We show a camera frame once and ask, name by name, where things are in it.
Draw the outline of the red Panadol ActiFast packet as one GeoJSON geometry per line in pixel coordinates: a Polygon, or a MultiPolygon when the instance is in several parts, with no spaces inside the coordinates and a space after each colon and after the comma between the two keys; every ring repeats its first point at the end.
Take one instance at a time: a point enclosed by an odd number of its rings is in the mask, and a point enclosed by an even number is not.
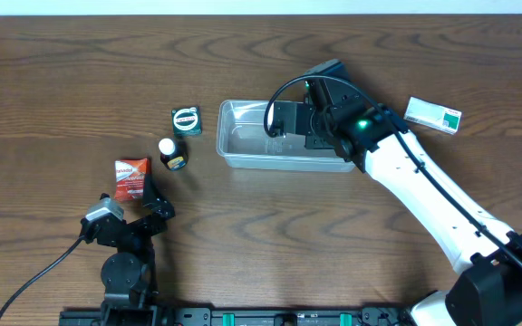
{"type": "Polygon", "coordinates": [[[114,169],[115,199],[120,202],[142,199],[145,179],[150,174],[150,160],[148,158],[116,160],[114,169]]]}

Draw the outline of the green Zam-Buk ointment box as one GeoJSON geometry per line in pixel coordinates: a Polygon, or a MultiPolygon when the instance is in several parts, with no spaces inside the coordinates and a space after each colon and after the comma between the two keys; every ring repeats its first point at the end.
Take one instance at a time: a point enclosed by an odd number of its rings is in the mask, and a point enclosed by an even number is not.
{"type": "Polygon", "coordinates": [[[202,133],[202,119],[198,106],[171,111],[173,133],[178,138],[196,136],[202,133]]]}

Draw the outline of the white green medicine box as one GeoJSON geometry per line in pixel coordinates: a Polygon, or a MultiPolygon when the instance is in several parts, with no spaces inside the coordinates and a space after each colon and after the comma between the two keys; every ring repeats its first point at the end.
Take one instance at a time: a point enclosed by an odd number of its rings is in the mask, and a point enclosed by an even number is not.
{"type": "Polygon", "coordinates": [[[404,119],[415,122],[449,134],[455,134],[459,130],[462,113],[427,102],[415,97],[410,97],[404,119]]]}

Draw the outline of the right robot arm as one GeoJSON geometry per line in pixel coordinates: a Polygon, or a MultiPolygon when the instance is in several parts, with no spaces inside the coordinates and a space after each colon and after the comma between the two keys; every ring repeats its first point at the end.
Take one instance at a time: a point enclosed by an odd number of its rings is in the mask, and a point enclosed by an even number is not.
{"type": "Polygon", "coordinates": [[[392,192],[446,255],[458,280],[407,310],[412,325],[522,322],[522,234],[467,195],[405,121],[350,81],[304,75],[266,105],[266,135],[316,136],[392,192]]]}

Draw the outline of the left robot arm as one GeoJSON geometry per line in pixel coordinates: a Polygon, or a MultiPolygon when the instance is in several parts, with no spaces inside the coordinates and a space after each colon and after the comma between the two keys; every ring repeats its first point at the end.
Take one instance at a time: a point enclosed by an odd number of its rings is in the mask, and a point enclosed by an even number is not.
{"type": "Polygon", "coordinates": [[[101,268],[105,292],[99,320],[93,324],[168,325],[172,321],[171,309],[157,303],[152,237],[167,230],[175,210],[151,176],[143,181],[141,207],[147,215],[127,222],[120,204],[103,194],[81,220],[80,237],[85,243],[116,249],[101,268]]]}

